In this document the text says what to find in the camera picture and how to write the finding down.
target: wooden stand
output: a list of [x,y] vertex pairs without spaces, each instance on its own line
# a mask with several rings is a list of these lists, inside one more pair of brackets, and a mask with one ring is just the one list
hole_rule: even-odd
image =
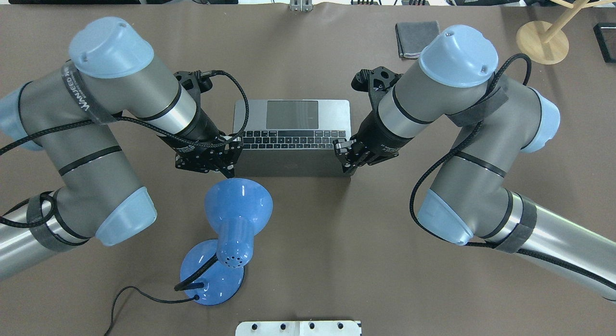
[[556,23],[528,22],[518,29],[515,36],[517,47],[523,53],[526,53],[530,59],[541,64],[556,64],[567,56],[569,41],[561,29],[581,9],[616,2],[616,0],[600,0],[593,3],[589,3],[590,0],[576,0],[574,3],[568,3],[564,0],[550,1],[567,7],[567,10],[556,20]]

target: white mounting bracket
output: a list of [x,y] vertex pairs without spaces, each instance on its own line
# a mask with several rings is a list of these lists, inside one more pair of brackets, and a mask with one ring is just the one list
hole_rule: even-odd
[[243,322],[235,336],[361,336],[360,321]]
[[289,7],[291,11],[312,11],[312,0],[291,0]]

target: round wooden base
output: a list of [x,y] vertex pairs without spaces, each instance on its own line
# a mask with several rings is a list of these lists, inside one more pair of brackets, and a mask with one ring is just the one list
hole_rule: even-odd
[[517,47],[537,63],[556,64],[562,61],[569,52],[569,40],[563,31],[559,30],[550,41],[541,43],[541,36],[551,26],[552,23],[543,21],[532,21],[521,26],[515,35]]

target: silver laptop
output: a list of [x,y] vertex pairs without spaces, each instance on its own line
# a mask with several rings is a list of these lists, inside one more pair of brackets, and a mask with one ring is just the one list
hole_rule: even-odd
[[[249,100],[244,151],[235,165],[238,177],[348,177],[333,141],[350,138],[346,100]],[[244,123],[245,105],[235,103],[233,132]]]

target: blue desk lamp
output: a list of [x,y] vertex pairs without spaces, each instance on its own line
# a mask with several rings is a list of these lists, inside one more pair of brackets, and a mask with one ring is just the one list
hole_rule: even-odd
[[196,303],[208,306],[230,299],[242,285],[255,235],[268,223],[272,207],[269,192],[255,181],[232,178],[215,184],[205,196],[205,214],[218,239],[188,252],[175,290],[196,295]]

